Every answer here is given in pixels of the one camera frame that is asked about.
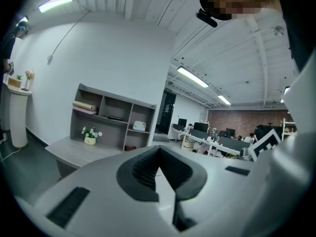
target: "white pedestal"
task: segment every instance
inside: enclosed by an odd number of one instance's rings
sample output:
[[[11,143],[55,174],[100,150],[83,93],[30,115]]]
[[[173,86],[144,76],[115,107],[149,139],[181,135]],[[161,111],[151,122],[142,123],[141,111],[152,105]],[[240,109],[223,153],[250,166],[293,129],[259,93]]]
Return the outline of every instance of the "white pedestal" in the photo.
[[[8,85],[10,91],[9,120],[12,144],[15,148],[24,148],[28,144],[26,137],[25,119],[26,103],[31,91],[23,91],[20,88]]]
[[[1,104],[0,104],[0,119],[1,119],[1,129],[4,132],[10,131],[10,91],[5,83],[2,84],[1,91]]]

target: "fluorescent light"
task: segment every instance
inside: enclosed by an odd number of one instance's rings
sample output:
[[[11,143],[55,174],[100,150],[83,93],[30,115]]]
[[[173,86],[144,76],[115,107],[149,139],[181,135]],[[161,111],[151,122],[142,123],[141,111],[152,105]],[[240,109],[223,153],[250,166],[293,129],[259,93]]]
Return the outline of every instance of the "fluorescent light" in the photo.
[[[18,24],[19,24],[20,22],[22,22],[22,21],[27,22],[28,19],[29,19],[28,16],[25,16],[25,17],[21,18],[21,20],[16,24],[16,26],[18,26]]]
[[[222,99],[224,101],[225,104],[227,105],[231,105],[230,102],[227,101],[227,99],[223,96],[218,96],[220,99]]]
[[[72,2],[72,1],[73,0],[49,0],[48,2],[41,5],[39,7],[39,10],[41,11],[41,13],[43,13],[49,9],[52,9],[53,7],[59,6],[63,3]]]
[[[285,87],[284,94],[285,95],[290,90],[290,86]]]
[[[21,21],[25,21],[25,22],[27,22],[27,21],[28,21],[27,16],[25,16],[25,17],[21,18],[21,20],[19,21],[19,23],[20,23]]]
[[[190,78],[191,80],[197,82],[199,85],[201,85],[204,88],[207,88],[209,86],[207,83],[203,82],[200,78],[196,77],[195,75],[193,75],[191,72],[189,72],[182,66],[178,68],[178,72]]]

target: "doorway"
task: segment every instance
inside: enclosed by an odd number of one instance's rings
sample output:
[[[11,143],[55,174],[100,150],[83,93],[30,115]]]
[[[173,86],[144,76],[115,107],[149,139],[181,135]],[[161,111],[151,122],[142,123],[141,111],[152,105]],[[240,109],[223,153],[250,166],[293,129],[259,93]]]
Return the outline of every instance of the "doorway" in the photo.
[[[163,91],[155,133],[168,134],[176,96],[169,91]]]

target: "white ceiling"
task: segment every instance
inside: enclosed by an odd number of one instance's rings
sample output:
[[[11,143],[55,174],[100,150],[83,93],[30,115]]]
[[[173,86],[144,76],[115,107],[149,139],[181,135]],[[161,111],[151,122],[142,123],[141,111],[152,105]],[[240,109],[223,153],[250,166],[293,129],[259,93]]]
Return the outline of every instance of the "white ceiling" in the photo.
[[[28,0],[19,15],[30,25],[48,17],[89,9],[118,13],[126,20],[142,19],[177,35],[166,85],[174,92],[212,109],[282,109],[286,86],[295,78],[286,25],[282,16],[264,10],[246,20],[219,21],[217,28],[195,17],[199,0],[75,0],[41,14],[37,7],[48,0]],[[283,26],[285,34],[274,35]],[[177,72],[183,65],[210,83],[202,88]]]

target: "white column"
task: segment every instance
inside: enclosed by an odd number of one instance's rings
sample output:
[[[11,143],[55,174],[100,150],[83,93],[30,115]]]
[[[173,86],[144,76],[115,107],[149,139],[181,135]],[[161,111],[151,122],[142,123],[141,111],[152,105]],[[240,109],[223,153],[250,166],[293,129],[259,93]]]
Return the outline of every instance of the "white column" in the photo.
[[[11,92],[10,97],[10,130],[12,144],[15,148],[23,148],[27,145],[25,119],[27,95]]]
[[[9,122],[9,113],[10,113],[10,92],[8,91],[7,86],[2,84],[1,91],[1,104],[0,104],[0,119],[1,119],[1,129],[4,132],[10,131],[10,122]]]

